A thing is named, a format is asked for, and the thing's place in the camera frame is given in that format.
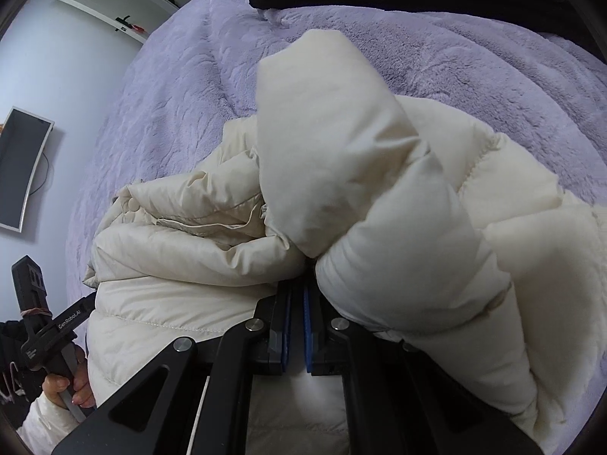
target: wall-mounted screen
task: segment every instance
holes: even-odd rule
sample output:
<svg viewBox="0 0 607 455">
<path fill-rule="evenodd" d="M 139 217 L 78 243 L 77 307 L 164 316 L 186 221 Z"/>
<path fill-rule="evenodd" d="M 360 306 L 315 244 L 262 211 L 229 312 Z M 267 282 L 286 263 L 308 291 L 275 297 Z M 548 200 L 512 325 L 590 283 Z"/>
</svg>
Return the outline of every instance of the wall-mounted screen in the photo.
<svg viewBox="0 0 607 455">
<path fill-rule="evenodd" d="M 0 227 L 21 232 L 31 182 L 53 122 L 13 108 L 0 130 Z"/>
</svg>

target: white wall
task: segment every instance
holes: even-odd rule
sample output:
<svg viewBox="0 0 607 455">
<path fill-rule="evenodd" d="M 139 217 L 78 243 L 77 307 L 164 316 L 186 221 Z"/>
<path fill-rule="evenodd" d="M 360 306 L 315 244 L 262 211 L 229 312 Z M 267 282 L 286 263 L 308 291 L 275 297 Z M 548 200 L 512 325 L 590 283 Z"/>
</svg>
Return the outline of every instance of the white wall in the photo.
<svg viewBox="0 0 607 455">
<path fill-rule="evenodd" d="M 72 205 L 108 102 L 140 47 L 55 0 L 30 0 L 0 41 L 0 122 L 12 106 L 55 121 L 45 149 L 51 172 L 30 197 L 23 233 L 0 230 L 0 321 L 19 319 L 10 267 L 26 254 L 42 267 L 51 311 L 67 306 Z M 33 186 L 45 169 L 41 160 Z"/>
</svg>

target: bed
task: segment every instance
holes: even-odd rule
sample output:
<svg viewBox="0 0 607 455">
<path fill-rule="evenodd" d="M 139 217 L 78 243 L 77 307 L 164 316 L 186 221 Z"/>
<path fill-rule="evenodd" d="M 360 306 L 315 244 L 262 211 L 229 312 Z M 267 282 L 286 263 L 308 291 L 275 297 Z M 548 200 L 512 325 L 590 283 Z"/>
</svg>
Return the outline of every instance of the bed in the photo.
<svg viewBox="0 0 607 455">
<path fill-rule="evenodd" d="M 565 188 L 607 203 L 607 65 L 569 41 L 448 13 L 344 6 L 258 12 L 247 0 L 193 0 L 151 35 L 109 107 L 71 216 L 71 303 L 90 292 L 81 280 L 115 192 L 193 168 L 220 142 L 226 120 L 255 112 L 257 62 L 311 28 L 344 33 L 394 93 L 436 99 L 485 121 Z M 604 357 L 555 455 L 571 444 L 606 385 Z"/>
</svg>

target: puffer jacket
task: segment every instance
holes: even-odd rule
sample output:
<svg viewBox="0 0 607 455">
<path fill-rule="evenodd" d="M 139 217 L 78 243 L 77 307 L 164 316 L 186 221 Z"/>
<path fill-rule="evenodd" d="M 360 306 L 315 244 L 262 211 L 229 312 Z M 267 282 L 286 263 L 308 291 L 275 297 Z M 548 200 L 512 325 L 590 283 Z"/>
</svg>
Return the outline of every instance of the puffer jacket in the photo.
<svg viewBox="0 0 607 455">
<path fill-rule="evenodd" d="M 99 226 L 98 404 L 175 338 L 252 316 L 307 256 L 340 313 L 426 351 L 551 453 L 607 346 L 605 209 L 479 120 L 392 95 L 336 31 L 263 59 L 257 109 L 192 172 L 123 188 Z M 255 379 L 248 453 L 312 451 L 348 453 L 341 379 L 292 360 Z"/>
</svg>

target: jacket sleeve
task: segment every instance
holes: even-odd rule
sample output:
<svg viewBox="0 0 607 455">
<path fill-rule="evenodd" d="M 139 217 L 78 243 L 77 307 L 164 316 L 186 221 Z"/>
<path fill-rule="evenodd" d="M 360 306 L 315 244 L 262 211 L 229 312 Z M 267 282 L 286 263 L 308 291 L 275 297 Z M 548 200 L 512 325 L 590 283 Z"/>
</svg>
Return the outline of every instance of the jacket sleeve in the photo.
<svg viewBox="0 0 607 455">
<path fill-rule="evenodd" d="M 57 407 L 46 395 L 40 395 L 17 433 L 34 455 L 50 455 L 78 422 L 66 409 Z"/>
</svg>

